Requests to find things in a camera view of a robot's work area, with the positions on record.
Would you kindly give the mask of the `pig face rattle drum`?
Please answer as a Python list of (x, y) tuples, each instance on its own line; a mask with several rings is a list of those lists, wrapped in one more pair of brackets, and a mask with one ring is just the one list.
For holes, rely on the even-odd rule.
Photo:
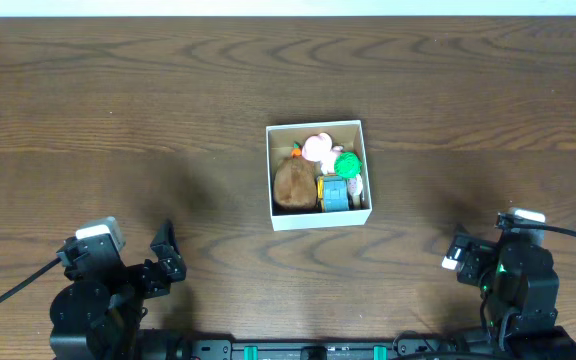
[(353, 178), (347, 179), (347, 191), (350, 199), (352, 200), (352, 207), (357, 210), (361, 208), (361, 196), (363, 193), (364, 185), (363, 179), (360, 174)]

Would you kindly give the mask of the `brown plush capybara toy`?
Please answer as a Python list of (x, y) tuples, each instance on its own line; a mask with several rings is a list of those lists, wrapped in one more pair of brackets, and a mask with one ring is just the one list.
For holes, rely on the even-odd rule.
[(310, 211), (317, 205), (315, 164), (294, 143), (290, 156), (279, 165), (273, 181), (273, 200), (285, 211)]

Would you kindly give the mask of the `yellow grey toy truck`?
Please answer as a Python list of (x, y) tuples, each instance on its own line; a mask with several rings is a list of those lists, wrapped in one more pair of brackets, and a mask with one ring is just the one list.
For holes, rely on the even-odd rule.
[(322, 175), (317, 178), (317, 197), (321, 211), (348, 211), (347, 182), (340, 176)]

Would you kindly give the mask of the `green round toy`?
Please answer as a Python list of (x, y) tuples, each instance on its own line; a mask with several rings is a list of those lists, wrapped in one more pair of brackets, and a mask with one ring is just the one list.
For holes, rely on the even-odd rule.
[(362, 162), (353, 152), (342, 152), (334, 163), (334, 172), (344, 178), (355, 178), (361, 172)]

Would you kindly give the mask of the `white pink plush duck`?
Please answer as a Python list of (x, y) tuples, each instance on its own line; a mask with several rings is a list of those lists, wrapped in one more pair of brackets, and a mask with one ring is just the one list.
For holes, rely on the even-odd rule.
[(335, 162), (342, 152), (343, 147), (334, 145), (328, 133), (310, 136), (302, 147), (302, 157), (310, 162), (318, 163), (323, 175), (335, 173)]

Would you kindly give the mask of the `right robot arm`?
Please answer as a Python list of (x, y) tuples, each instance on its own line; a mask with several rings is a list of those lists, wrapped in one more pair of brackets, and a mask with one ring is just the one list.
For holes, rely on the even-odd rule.
[(576, 359), (576, 342), (556, 324), (559, 277), (541, 230), (504, 230), (498, 242), (458, 232), (442, 262), (477, 287), (481, 328), (455, 337), (460, 351), (512, 359)]

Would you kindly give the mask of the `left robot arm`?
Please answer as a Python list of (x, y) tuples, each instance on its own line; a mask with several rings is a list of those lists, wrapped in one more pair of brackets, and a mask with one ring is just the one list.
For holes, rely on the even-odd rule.
[(142, 330), (147, 299), (166, 296), (186, 278), (174, 226), (166, 220), (150, 249), (154, 261), (123, 263), (125, 239), (112, 217), (91, 221), (57, 251), (71, 284), (53, 300), (50, 347), (58, 359), (188, 359), (191, 349), (169, 330)]

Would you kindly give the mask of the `white cardboard box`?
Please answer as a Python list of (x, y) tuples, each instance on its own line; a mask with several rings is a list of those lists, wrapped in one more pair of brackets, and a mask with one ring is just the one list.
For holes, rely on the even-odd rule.
[[(355, 210), (352, 207), (352, 200), (349, 194), (350, 209), (341, 212), (322, 212), (318, 197), (316, 207), (310, 211), (285, 211), (274, 202), (273, 181), (275, 173), (281, 162), (290, 156), (293, 144), (298, 143), (302, 148), (310, 136), (320, 133), (328, 133), (332, 137), (334, 145), (342, 146), (343, 152), (355, 153), (362, 162), (359, 174), (363, 179), (364, 189), (361, 196), (360, 209)], [(361, 121), (344, 120), (268, 126), (265, 137), (269, 211), (272, 227), (275, 231), (355, 226), (366, 223), (372, 212), (372, 199)], [(317, 178), (323, 174), (320, 170), (320, 165), (318, 163), (314, 164), (317, 185)]]

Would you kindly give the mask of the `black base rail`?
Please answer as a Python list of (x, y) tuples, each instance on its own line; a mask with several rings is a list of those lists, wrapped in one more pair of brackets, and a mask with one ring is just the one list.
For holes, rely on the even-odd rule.
[(403, 332), (387, 339), (236, 340), (228, 336), (184, 335), (144, 330), (134, 357), (147, 360), (391, 360), (499, 359), (484, 343)]

